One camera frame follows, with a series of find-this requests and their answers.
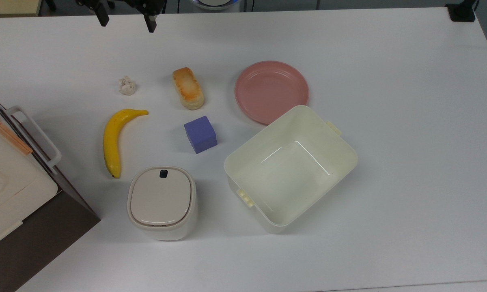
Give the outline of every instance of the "blue foam block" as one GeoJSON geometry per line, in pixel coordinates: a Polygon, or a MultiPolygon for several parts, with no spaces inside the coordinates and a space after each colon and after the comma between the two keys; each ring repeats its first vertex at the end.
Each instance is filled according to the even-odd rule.
{"type": "Polygon", "coordinates": [[[184,124],[184,128],[195,153],[200,153],[218,144],[213,126],[206,116],[184,124]]]}

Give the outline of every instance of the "white plastic bin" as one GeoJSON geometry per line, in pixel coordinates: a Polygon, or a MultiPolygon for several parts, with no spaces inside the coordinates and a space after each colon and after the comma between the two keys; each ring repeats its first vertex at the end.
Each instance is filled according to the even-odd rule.
{"type": "Polygon", "coordinates": [[[229,155],[232,191],[270,233],[279,233],[357,165],[357,154],[330,123],[292,108],[229,155]]]}

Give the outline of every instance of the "toast slice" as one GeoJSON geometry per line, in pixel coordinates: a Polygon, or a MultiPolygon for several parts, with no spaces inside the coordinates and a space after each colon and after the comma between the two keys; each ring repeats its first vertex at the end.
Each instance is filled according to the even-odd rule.
{"type": "Polygon", "coordinates": [[[204,104],[204,94],[190,68],[173,72],[173,84],[180,96],[180,102],[186,108],[196,110],[204,104]]]}

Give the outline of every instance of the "microwave handle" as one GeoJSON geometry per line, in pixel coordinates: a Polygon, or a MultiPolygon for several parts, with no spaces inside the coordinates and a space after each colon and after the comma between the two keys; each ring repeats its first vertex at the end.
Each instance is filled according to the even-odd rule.
{"type": "Polygon", "coordinates": [[[29,122],[34,126],[34,128],[36,128],[36,130],[45,139],[45,141],[47,141],[47,143],[52,148],[52,150],[54,150],[55,156],[52,159],[50,159],[49,161],[46,161],[45,157],[43,157],[43,155],[41,155],[41,159],[43,159],[43,161],[45,162],[45,164],[49,168],[52,169],[52,167],[54,167],[61,160],[61,152],[60,152],[60,150],[58,150],[58,148],[56,148],[56,146],[54,145],[54,143],[49,139],[49,137],[47,137],[47,135],[45,135],[45,133],[43,132],[43,130],[40,128],[40,126],[38,126],[38,124],[36,124],[36,122],[30,117],[30,115],[28,115],[27,113],[25,113],[25,111],[21,107],[19,107],[19,106],[16,105],[16,106],[10,107],[10,108],[8,108],[8,110],[6,110],[6,114],[8,116],[12,116],[12,115],[14,115],[17,112],[21,112],[21,113],[23,113],[25,115],[25,118],[27,118],[29,120],[29,122]]]}

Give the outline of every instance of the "banana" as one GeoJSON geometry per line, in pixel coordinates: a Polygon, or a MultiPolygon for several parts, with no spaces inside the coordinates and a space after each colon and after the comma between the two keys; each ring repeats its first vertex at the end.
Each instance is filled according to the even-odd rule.
{"type": "Polygon", "coordinates": [[[147,114],[148,111],[143,109],[121,109],[106,123],[105,133],[103,134],[103,155],[106,168],[114,178],[119,178],[121,175],[121,161],[119,159],[119,149],[117,148],[117,140],[121,129],[134,118],[147,114]]]}

